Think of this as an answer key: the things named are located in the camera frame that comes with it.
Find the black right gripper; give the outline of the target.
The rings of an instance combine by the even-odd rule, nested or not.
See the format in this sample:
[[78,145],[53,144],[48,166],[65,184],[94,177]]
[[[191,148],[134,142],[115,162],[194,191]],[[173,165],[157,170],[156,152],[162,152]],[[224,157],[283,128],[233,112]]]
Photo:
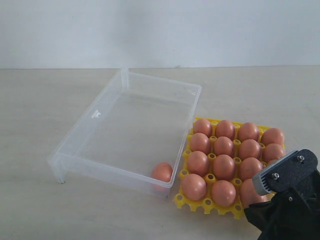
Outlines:
[[270,201],[244,209],[257,227],[259,240],[318,240],[320,238],[320,173],[315,170],[294,188],[277,193]]

